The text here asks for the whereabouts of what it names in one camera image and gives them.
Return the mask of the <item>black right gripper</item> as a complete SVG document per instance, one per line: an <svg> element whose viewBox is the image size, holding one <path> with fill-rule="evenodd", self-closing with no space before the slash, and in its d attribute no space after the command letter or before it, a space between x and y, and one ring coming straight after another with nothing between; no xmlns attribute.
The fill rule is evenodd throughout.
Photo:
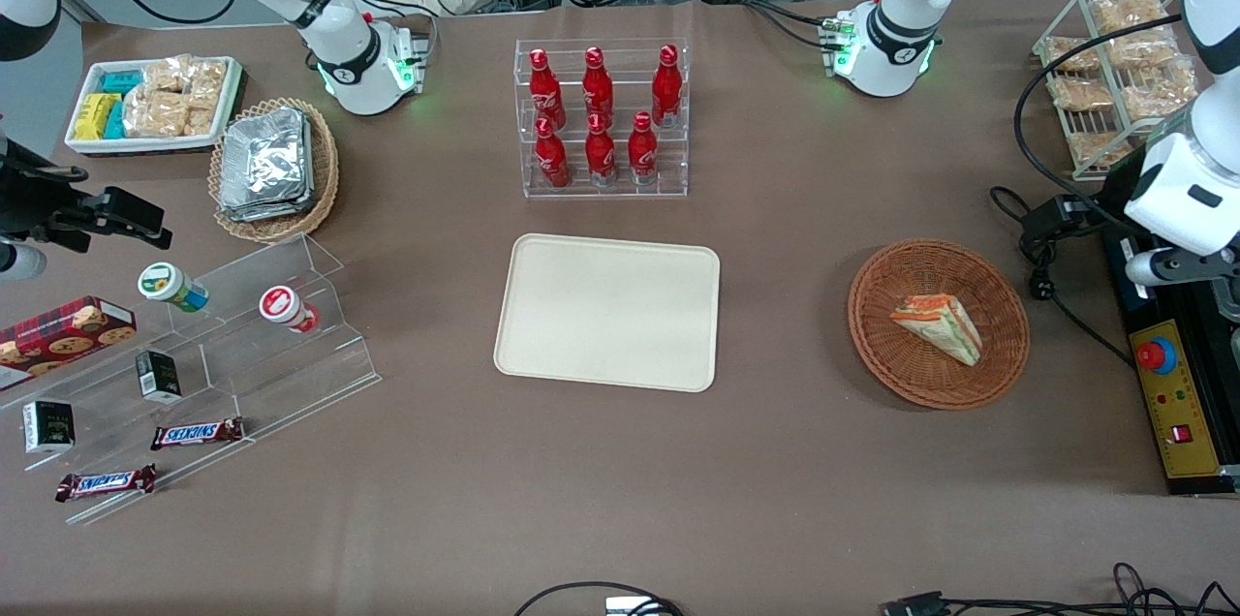
<svg viewBox="0 0 1240 616"><path fill-rule="evenodd" d="M169 249L172 232L165 209L124 188L105 187L95 197L76 187L89 178L86 169L61 167L19 143L2 143L1 235L12 240L52 242L87 253L91 235L125 235Z"/></svg>

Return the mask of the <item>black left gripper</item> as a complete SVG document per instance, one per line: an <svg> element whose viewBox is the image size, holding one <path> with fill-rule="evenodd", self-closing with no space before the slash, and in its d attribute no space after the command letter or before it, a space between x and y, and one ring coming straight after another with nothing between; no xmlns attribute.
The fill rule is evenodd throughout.
<svg viewBox="0 0 1240 616"><path fill-rule="evenodd" d="M1146 229L1128 218L1126 205L1132 200L1141 174L1109 174L1092 195L1091 208L1080 198L1059 195L1021 216L1021 248L1044 248L1053 242L1081 235L1092 228L1146 235Z"/></svg>

